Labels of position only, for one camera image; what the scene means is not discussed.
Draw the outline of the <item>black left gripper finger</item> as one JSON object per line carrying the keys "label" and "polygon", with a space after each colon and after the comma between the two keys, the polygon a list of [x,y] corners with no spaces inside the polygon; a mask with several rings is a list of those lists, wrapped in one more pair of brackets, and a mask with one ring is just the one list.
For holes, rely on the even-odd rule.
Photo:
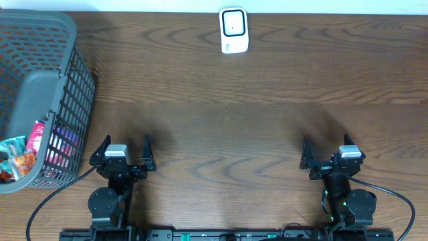
{"label": "black left gripper finger", "polygon": [[107,147],[111,144],[111,137],[107,135],[105,139],[102,141],[101,145],[94,151],[94,153],[90,156],[91,161],[103,161],[105,158],[105,152]]}
{"label": "black left gripper finger", "polygon": [[141,159],[145,166],[154,166],[154,156],[150,146],[150,137],[147,135],[144,139],[144,146]]}

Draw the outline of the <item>purple red snack packet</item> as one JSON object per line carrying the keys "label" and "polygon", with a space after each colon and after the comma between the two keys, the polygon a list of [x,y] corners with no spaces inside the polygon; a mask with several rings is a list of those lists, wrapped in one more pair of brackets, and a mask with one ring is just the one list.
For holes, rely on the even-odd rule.
{"label": "purple red snack packet", "polygon": [[[43,137],[43,131],[45,127],[45,122],[42,120],[35,121],[33,126],[33,130],[27,140],[25,146],[26,153],[33,153],[35,157],[38,156],[41,140]],[[54,149],[59,150],[61,153],[71,157],[75,154],[76,148],[79,147],[80,138],[73,131],[67,129],[66,127],[54,127],[54,130],[58,133],[52,133],[49,138],[50,145],[53,146]],[[48,152],[48,157],[46,158],[50,163],[54,165],[59,165],[61,167],[68,167],[69,161],[60,156],[53,151]]]}

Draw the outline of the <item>teal snack wrapper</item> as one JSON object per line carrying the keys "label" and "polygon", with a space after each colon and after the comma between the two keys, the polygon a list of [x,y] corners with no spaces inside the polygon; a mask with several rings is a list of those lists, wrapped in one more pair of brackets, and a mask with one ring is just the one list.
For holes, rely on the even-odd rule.
{"label": "teal snack wrapper", "polygon": [[14,157],[24,154],[26,146],[26,136],[13,137],[1,141],[1,171],[12,173]]}

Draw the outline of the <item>red white snack bar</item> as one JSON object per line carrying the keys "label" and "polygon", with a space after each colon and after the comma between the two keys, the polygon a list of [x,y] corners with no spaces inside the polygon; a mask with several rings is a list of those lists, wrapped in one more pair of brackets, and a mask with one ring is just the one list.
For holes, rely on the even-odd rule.
{"label": "red white snack bar", "polygon": [[14,173],[10,173],[7,171],[0,172],[0,182],[1,183],[13,183],[16,181],[16,176]]}

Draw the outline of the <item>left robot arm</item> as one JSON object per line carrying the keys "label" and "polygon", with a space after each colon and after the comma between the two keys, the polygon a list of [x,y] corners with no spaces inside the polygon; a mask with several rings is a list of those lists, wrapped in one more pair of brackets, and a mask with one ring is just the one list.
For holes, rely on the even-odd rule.
{"label": "left robot arm", "polygon": [[113,145],[108,135],[90,157],[90,165],[108,180],[106,187],[96,189],[88,199],[92,214],[91,240],[145,240],[146,234],[128,218],[134,184],[156,170],[156,162],[145,137],[141,165],[131,165],[128,147]]}

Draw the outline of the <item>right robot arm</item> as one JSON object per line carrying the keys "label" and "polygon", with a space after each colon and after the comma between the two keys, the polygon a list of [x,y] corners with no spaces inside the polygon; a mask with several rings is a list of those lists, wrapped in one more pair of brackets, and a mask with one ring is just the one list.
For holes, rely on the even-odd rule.
{"label": "right robot arm", "polygon": [[365,154],[344,135],[344,144],[328,161],[317,161],[310,141],[304,139],[300,169],[308,170],[311,180],[324,184],[322,207],[330,214],[331,225],[324,229],[325,240],[368,240],[377,197],[365,189],[353,189],[350,178],[360,171]]}

